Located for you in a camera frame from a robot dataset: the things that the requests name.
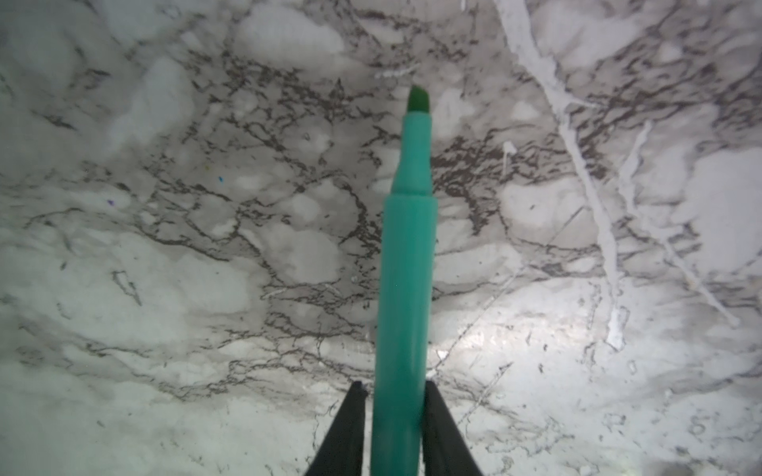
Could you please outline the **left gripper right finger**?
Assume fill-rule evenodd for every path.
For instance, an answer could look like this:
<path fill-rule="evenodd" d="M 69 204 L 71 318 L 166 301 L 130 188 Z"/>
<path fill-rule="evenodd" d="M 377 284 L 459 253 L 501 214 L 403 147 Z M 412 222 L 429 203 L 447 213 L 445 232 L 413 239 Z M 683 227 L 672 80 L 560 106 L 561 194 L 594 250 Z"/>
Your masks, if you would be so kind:
<path fill-rule="evenodd" d="M 431 380 L 425 387 L 422 438 L 426 476 L 483 475 L 438 387 Z"/>

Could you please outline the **green highlighter pen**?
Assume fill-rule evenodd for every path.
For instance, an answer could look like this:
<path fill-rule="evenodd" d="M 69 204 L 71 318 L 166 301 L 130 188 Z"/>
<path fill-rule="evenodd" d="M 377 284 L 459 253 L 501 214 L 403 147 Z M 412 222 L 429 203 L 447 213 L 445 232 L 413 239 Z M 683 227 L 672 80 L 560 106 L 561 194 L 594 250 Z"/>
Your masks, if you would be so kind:
<path fill-rule="evenodd" d="M 428 93 L 411 88 L 401 153 L 385 200 L 376 335 L 373 475 L 419 470 L 438 202 Z"/>

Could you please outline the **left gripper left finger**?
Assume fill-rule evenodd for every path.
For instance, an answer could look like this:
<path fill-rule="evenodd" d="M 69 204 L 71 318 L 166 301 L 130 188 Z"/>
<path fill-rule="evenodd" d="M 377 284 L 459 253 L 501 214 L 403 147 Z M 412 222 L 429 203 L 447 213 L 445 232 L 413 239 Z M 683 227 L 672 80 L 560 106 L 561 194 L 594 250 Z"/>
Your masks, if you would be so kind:
<path fill-rule="evenodd" d="M 351 384 L 307 476 L 362 474 L 367 396 L 360 381 Z"/>

